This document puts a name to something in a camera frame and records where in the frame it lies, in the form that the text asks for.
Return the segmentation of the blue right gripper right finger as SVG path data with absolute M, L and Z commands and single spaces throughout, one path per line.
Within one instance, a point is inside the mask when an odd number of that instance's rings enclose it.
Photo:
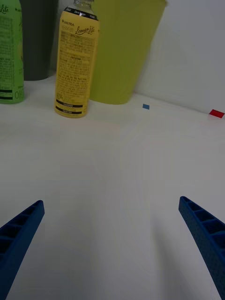
M 225 299 L 225 224 L 195 202 L 182 196 L 183 217 L 208 268 L 221 299 Z

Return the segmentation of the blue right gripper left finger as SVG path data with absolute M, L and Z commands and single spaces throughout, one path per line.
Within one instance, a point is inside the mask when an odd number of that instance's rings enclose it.
M 45 214 L 39 200 L 0 228 L 0 299 L 5 300 Z

